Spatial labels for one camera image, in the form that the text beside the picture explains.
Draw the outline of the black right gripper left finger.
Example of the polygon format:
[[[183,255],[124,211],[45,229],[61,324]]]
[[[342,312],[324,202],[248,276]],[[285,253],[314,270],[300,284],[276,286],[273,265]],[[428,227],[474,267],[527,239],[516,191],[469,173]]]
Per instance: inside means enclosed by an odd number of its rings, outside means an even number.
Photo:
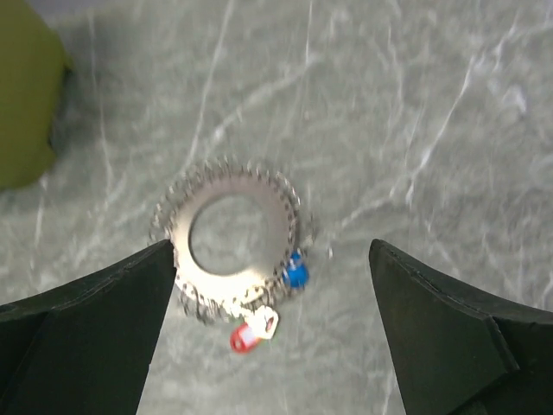
[[[175,281],[168,240],[1,307],[3,414],[134,414]]]

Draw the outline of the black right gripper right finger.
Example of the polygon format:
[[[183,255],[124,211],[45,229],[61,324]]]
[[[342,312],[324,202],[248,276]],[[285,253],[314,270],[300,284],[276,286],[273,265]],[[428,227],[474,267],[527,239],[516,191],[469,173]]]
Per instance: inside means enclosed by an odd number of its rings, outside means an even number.
[[[550,414],[552,314],[435,270],[381,239],[372,284],[408,414]]]

